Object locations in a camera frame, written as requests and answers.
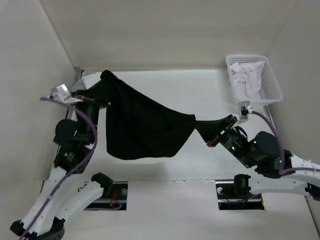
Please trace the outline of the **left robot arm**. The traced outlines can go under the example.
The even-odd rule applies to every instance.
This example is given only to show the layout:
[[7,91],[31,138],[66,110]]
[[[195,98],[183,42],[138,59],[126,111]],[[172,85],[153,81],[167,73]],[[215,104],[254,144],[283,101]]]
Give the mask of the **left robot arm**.
[[68,191],[86,169],[98,144],[98,120],[107,102],[87,90],[71,92],[62,84],[51,89],[48,101],[68,108],[76,120],[65,118],[55,127],[53,141],[59,146],[49,177],[28,214],[13,222],[10,230],[21,240],[60,240],[65,225],[93,201],[112,195],[113,180],[96,173],[74,198],[64,203]]

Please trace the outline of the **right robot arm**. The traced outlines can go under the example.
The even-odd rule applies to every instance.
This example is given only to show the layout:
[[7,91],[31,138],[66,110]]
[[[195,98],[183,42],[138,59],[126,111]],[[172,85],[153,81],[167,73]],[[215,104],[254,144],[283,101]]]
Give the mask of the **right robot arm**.
[[210,148],[223,146],[247,169],[261,175],[239,173],[231,182],[219,182],[219,199],[241,204],[263,193],[290,193],[320,199],[320,166],[299,158],[289,150],[280,150],[276,137],[260,131],[249,140],[246,131],[237,125],[237,117],[228,115],[219,120],[197,121],[195,128]]

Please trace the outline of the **white tank top in basket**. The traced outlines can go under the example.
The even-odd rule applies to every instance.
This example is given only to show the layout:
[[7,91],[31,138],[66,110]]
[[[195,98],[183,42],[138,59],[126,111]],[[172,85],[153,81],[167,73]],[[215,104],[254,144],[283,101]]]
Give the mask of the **white tank top in basket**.
[[248,97],[253,98],[261,89],[261,74],[265,61],[256,61],[239,64],[235,62],[230,66],[233,84],[236,87],[239,83],[245,84]]

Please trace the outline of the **black tank top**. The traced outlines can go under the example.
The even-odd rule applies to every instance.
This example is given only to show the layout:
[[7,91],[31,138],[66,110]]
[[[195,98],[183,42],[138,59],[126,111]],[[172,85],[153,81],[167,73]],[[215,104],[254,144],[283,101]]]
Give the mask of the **black tank top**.
[[106,151],[121,160],[174,157],[196,129],[195,115],[152,100],[105,70],[110,106],[106,109]]

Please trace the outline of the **white plastic basket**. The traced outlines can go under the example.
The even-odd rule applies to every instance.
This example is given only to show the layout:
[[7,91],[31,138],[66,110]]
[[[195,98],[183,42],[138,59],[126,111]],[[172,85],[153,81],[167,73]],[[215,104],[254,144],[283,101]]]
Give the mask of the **white plastic basket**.
[[[264,107],[283,100],[283,92],[272,65],[266,56],[259,54],[230,54],[226,56],[225,61],[231,93],[235,104],[242,101],[249,101],[253,106]],[[234,79],[235,72],[232,70],[231,66],[235,63],[242,65],[257,62],[264,62],[260,74],[261,86],[259,91],[253,97],[250,97],[247,94],[246,84],[244,82],[236,83]]]

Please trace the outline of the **folded grey tank top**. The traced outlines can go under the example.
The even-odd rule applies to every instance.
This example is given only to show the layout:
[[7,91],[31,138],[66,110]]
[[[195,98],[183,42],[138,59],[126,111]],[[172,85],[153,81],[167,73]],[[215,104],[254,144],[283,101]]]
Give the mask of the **folded grey tank top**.
[[76,92],[79,90],[86,90],[86,86],[82,81],[77,81],[72,87],[71,87],[71,92]]

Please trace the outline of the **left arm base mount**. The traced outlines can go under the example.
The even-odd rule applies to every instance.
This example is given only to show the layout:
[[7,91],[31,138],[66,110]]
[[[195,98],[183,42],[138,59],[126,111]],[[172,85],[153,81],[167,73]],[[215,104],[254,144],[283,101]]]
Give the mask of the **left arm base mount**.
[[103,193],[102,197],[96,199],[86,207],[86,211],[126,211],[128,199],[127,181],[116,181],[110,192]]

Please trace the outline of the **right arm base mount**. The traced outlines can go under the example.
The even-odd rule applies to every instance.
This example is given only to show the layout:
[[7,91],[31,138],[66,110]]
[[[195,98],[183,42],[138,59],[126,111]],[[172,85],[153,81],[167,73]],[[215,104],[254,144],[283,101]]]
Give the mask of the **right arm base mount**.
[[265,206],[262,196],[240,197],[234,191],[234,181],[232,179],[216,180],[216,195],[218,208],[221,211],[244,211],[260,210],[264,211]]

